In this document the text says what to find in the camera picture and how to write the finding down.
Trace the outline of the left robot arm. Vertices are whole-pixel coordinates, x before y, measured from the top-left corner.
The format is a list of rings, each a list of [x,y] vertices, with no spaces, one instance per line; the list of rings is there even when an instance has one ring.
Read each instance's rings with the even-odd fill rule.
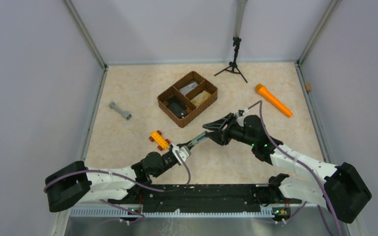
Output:
[[[98,200],[133,203],[141,188],[161,192],[161,189],[150,186],[151,178],[164,174],[175,165],[186,167],[190,150],[205,138],[206,135],[202,134],[189,142],[172,145],[164,154],[150,152],[139,162],[119,169],[90,169],[83,161],[75,161],[45,179],[44,193],[49,211],[60,212],[77,203]]]

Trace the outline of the green card holder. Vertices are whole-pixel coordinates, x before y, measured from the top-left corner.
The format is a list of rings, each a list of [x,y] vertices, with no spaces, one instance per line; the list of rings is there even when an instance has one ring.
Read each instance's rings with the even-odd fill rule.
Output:
[[[194,147],[207,138],[208,138],[208,132],[204,131],[201,134],[199,134],[198,136],[196,136],[195,138],[193,138],[190,142],[190,145],[191,145],[191,147]]]

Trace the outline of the brown wicker divided basket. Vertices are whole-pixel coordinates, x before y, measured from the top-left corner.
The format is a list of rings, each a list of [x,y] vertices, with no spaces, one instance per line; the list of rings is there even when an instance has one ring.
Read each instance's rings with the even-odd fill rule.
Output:
[[[183,95],[179,92],[179,89],[192,83],[198,82],[198,86],[189,92],[187,95]],[[191,103],[191,99],[193,99],[196,95],[201,93],[202,91],[206,90],[211,94],[211,97],[203,102],[199,107],[196,107]],[[167,107],[167,99],[171,98],[172,96],[178,97],[183,103],[185,104],[188,115],[182,119],[177,118]],[[218,88],[212,84],[209,80],[205,77],[197,73],[196,71],[191,71],[181,79],[176,81],[173,85],[167,88],[165,91],[160,93],[157,96],[158,106],[160,107],[163,112],[168,115],[173,122],[180,128],[186,127],[190,122],[192,122],[196,117],[198,117],[202,112],[204,112],[208,107],[210,107],[218,98]]]

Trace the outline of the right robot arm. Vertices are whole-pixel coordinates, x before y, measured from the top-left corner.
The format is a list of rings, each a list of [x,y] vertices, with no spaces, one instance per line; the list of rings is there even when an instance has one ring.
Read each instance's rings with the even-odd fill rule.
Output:
[[[339,221],[351,224],[372,199],[372,194],[357,169],[344,162],[335,165],[315,160],[294,151],[269,135],[257,115],[238,116],[235,113],[202,126],[207,137],[221,146],[235,140],[251,146],[260,161],[302,176],[297,179],[279,174],[269,179],[269,197],[276,203],[287,199],[325,207]]]

